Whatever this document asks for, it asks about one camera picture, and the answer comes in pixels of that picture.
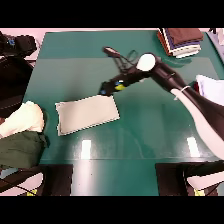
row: white cloth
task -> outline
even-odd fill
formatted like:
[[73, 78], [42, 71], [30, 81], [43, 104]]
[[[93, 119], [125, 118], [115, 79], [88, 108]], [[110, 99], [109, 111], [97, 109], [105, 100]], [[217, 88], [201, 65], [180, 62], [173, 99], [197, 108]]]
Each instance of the white cloth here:
[[73, 102], [56, 103], [58, 135], [70, 134], [119, 119], [113, 96], [92, 96]]
[[42, 110], [37, 104], [27, 101], [0, 125], [0, 135], [7, 137], [26, 130], [42, 132], [43, 128]]
[[197, 75], [196, 80], [202, 96], [224, 106], [224, 80], [215, 80], [203, 75]]

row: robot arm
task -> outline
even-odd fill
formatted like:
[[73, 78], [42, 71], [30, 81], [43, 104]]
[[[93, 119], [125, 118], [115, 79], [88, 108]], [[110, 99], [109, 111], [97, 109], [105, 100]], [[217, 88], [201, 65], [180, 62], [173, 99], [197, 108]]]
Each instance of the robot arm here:
[[99, 94], [110, 96], [149, 77], [184, 104], [191, 113], [202, 140], [217, 157], [224, 160], [224, 107], [211, 102], [187, 86], [176, 71], [154, 54], [143, 54], [138, 62], [126, 69], [124, 73], [109, 82], [104, 82]]

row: stack of folded cloth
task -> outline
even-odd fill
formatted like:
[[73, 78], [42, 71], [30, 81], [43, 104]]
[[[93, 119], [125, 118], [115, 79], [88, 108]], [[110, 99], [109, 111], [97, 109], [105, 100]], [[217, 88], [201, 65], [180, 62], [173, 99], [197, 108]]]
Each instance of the stack of folded cloth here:
[[198, 28], [159, 28], [157, 33], [166, 54], [183, 58], [197, 54], [203, 34]]

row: green table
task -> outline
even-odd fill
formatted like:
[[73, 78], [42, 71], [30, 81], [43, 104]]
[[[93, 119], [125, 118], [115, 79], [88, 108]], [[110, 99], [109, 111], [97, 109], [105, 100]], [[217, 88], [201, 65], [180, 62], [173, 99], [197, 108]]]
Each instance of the green table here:
[[[166, 56], [156, 31], [47, 33], [24, 101], [39, 104], [47, 118], [44, 133], [50, 146], [41, 163], [74, 164], [72, 195], [158, 195], [155, 163], [217, 160], [181, 102], [150, 79], [114, 95], [119, 120], [58, 137], [55, 103], [96, 95], [103, 81], [118, 74], [103, 46], [122, 55], [133, 49], [139, 55], [151, 51], [187, 83], [197, 74], [224, 78], [206, 34], [199, 54], [175, 59]], [[196, 140], [199, 158], [188, 138]], [[83, 140], [91, 140], [91, 160], [81, 158]]]

